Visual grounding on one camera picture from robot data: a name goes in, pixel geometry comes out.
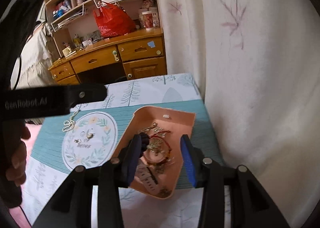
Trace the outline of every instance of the white circle print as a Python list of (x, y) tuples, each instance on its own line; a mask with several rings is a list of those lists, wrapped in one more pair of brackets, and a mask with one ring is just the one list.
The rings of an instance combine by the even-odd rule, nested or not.
[(117, 137), (117, 124), (111, 115), (88, 113), (66, 133), (62, 144), (63, 161), (70, 170), (78, 165), (86, 168), (100, 166), (111, 157)]

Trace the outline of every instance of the red plastic bag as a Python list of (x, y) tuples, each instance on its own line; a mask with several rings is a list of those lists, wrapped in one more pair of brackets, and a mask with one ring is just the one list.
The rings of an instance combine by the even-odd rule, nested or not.
[(99, 8), (100, 15), (95, 11), (94, 17), (102, 37), (116, 37), (133, 32), (136, 29), (134, 21), (118, 6), (107, 4)]

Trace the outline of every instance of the teal fabric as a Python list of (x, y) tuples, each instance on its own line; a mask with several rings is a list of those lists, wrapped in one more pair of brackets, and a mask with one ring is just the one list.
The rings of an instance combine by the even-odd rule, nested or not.
[[(210, 157), (223, 164), (218, 143), (209, 120), (207, 110), (202, 100), (190, 100), (182, 102), (169, 102), (161, 104), (151, 104), (163, 108), (171, 108), (185, 112), (196, 113), (196, 121), (193, 127), (191, 142), (192, 144), (201, 149), (206, 157)], [(118, 126), (118, 140), (119, 142), (122, 134), (127, 128), (133, 113), (146, 105), (136, 105), (127, 107), (114, 107), (106, 109), (95, 109), (80, 111), (75, 120), (89, 112), (102, 111), (110, 114)], [(65, 166), (62, 159), (62, 142), (65, 133), (61, 131), (63, 122), (69, 119), (70, 115), (48, 117), (39, 132), (37, 140), (34, 144), (31, 156), (41, 163), (50, 166), (58, 171), (69, 174), (70, 170)], [(188, 181), (185, 169), (183, 168), (178, 180), (177, 189), (192, 187)]]

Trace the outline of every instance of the pink floor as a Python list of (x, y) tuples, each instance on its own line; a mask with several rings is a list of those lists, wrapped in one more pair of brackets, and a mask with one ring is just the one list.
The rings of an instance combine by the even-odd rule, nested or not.
[[(31, 133), (31, 138), (29, 140), (23, 140), (26, 143), (27, 146), (27, 162), (29, 159), (29, 156), (31, 154), (33, 145), (37, 139), (38, 133), (42, 127), (42, 125), (34, 125), (34, 124), (26, 124), (26, 126), (29, 128), (30, 133)], [(17, 224), (21, 228), (30, 228), (30, 225), (28, 224), (24, 214), (22, 213), (20, 207), (16, 207), (13, 209), (10, 209), (10, 214), (12, 217), (15, 219)]]

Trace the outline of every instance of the pearl necklace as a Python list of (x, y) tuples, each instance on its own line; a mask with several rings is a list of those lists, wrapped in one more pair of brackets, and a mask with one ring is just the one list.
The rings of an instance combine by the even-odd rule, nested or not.
[(73, 120), (75, 116), (80, 112), (80, 107), (70, 116), (69, 120), (63, 122), (64, 127), (62, 128), (63, 132), (71, 131), (75, 127), (75, 121)]

